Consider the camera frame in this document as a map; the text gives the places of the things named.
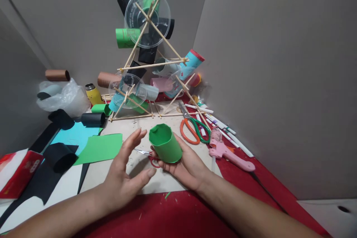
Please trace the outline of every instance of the fingernail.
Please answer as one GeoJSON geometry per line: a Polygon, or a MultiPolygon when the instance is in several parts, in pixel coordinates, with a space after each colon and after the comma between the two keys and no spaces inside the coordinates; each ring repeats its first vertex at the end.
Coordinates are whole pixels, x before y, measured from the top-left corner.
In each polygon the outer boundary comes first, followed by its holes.
{"type": "Polygon", "coordinates": [[[153,176],[155,175],[155,173],[156,173],[156,168],[152,168],[152,169],[150,169],[150,171],[148,172],[148,176],[151,178],[151,177],[153,177],[153,176]]]}

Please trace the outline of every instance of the orange scissors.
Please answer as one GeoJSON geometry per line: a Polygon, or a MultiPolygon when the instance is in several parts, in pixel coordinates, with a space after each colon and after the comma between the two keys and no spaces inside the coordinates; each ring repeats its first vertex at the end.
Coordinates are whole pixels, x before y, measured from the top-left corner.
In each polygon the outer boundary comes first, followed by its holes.
{"type": "Polygon", "coordinates": [[[188,143],[190,143],[192,145],[198,145],[200,142],[205,143],[205,144],[209,143],[210,134],[211,134],[210,129],[204,123],[198,121],[197,119],[192,118],[181,103],[179,103],[179,106],[180,106],[181,112],[183,114],[183,120],[181,121],[181,125],[180,125],[180,133],[181,133],[182,137],[184,138],[184,140],[186,140],[188,143]],[[193,123],[194,130],[190,126],[188,120],[190,120],[193,123]],[[196,141],[190,140],[183,133],[183,125],[184,124],[187,126],[189,131],[195,137],[196,141]],[[208,133],[208,140],[203,139],[198,125],[201,125],[206,130],[206,132],[208,133]]]}
{"type": "Polygon", "coordinates": [[[148,157],[149,157],[149,160],[150,160],[151,165],[152,165],[153,167],[160,168],[159,164],[158,164],[158,165],[155,165],[155,164],[153,163],[153,161],[155,161],[155,162],[157,163],[158,161],[160,161],[160,159],[151,156],[151,152],[146,152],[146,151],[142,151],[142,150],[138,150],[138,149],[134,149],[134,150],[136,150],[137,152],[139,152],[139,153],[141,153],[141,154],[148,154],[148,157]]]}

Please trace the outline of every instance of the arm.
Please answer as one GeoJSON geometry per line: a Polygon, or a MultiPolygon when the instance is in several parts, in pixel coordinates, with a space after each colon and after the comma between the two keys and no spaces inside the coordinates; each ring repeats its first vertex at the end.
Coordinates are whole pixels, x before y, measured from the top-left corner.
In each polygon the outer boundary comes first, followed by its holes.
{"type": "Polygon", "coordinates": [[[72,237],[88,224],[124,207],[156,172],[155,168],[143,170],[132,179],[125,172],[130,153],[146,133],[138,129],[123,143],[102,184],[45,209],[6,237],[72,237]]]}
{"type": "Polygon", "coordinates": [[[196,191],[240,235],[268,238],[320,237],[297,220],[212,173],[180,137],[175,137],[183,151],[181,161],[175,164],[159,161],[159,165],[186,187],[196,191]]]}

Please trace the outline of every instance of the hand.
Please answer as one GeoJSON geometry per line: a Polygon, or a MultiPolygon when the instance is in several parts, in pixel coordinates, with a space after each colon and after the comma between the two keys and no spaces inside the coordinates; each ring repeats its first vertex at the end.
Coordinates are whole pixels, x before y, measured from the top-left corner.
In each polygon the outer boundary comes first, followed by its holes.
{"type": "Polygon", "coordinates": [[[98,192],[106,202],[108,212],[114,212],[128,204],[156,173],[155,168],[146,169],[132,179],[126,173],[129,156],[146,133],[147,130],[142,131],[139,128],[126,139],[114,158],[105,181],[98,185],[98,192]]]}
{"type": "MultiPolygon", "coordinates": [[[[187,188],[197,191],[205,180],[210,176],[211,171],[202,162],[201,158],[192,150],[179,136],[175,133],[175,138],[181,146],[182,158],[179,162],[174,164],[164,163],[159,161],[159,166],[164,170],[170,172],[187,188]]],[[[154,151],[152,155],[158,158],[157,153],[154,151]]]]}

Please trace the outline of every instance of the gray wall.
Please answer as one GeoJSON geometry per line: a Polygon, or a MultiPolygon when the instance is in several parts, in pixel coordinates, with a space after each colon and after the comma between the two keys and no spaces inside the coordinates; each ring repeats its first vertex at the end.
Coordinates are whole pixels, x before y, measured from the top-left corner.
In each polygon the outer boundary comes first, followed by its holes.
{"type": "Polygon", "coordinates": [[[0,0],[0,157],[31,146],[50,123],[36,104],[45,66],[2,12],[3,4],[0,0]]]}
{"type": "MultiPolygon", "coordinates": [[[[185,56],[193,47],[205,0],[167,1],[175,18],[170,42],[185,56]]],[[[115,28],[124,27],[124,17],[116,0],[13,2],[52,65],[67,69],[80,85],[96,83],[100,71],[117,72],[128,59],[131,49],[119,50],[116,44],[115,28]]],[[[174,56],[167,45],[160,51],[174,56]]]]}
{"type": "Polygon", "coordinates": [[[298,199],[357,196],[357,0],[206,0],[208,106],[298,199]]]}

